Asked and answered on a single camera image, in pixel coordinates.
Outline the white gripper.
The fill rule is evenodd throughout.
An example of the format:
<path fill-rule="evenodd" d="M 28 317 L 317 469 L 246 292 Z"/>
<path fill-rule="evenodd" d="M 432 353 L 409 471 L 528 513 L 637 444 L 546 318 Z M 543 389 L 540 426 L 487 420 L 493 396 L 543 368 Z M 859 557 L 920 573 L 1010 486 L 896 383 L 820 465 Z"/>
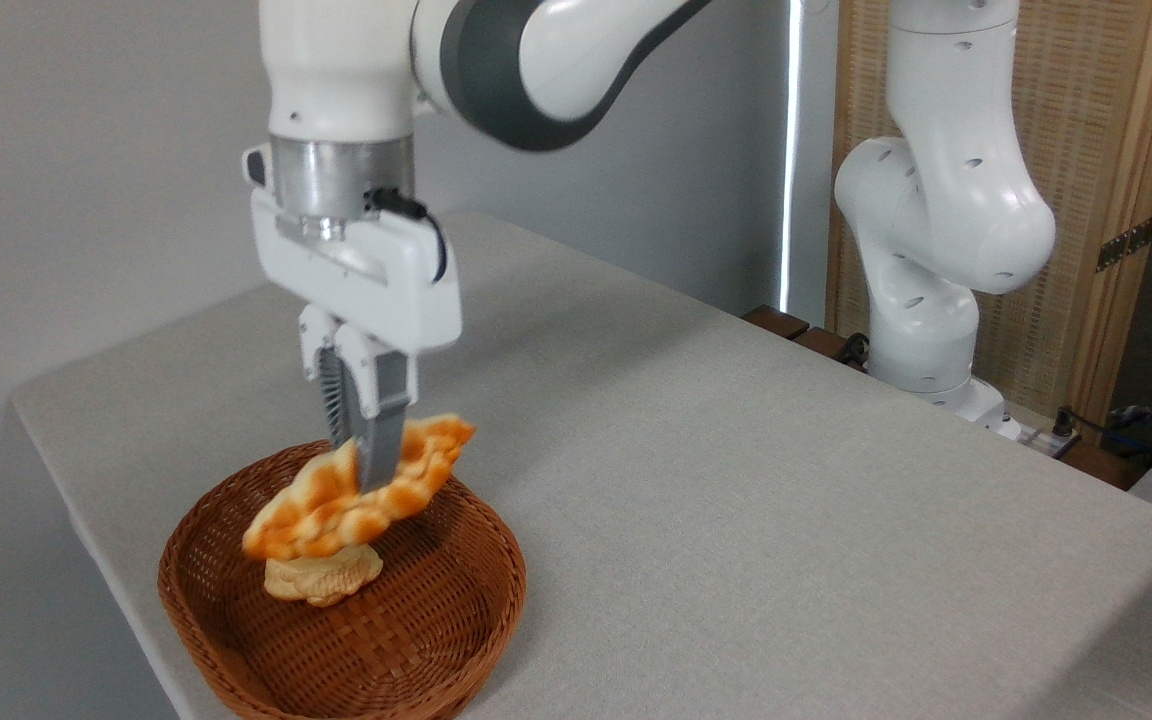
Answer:
<path fill-rule="evenodd" d="M 414 401 L 406 354 L 461 338 L 456 255 L 429 219 L 391 210 L 346 222 L 334 240 L 302 232 L 271 192 L 268 143 L 244 152 L 244 174 L 262 270 L 310 304 L 298 318 L 303 373 L 319 389 L 332 446 L 355 442 L 358 492 L 366 495 L 396 475 Z"/>

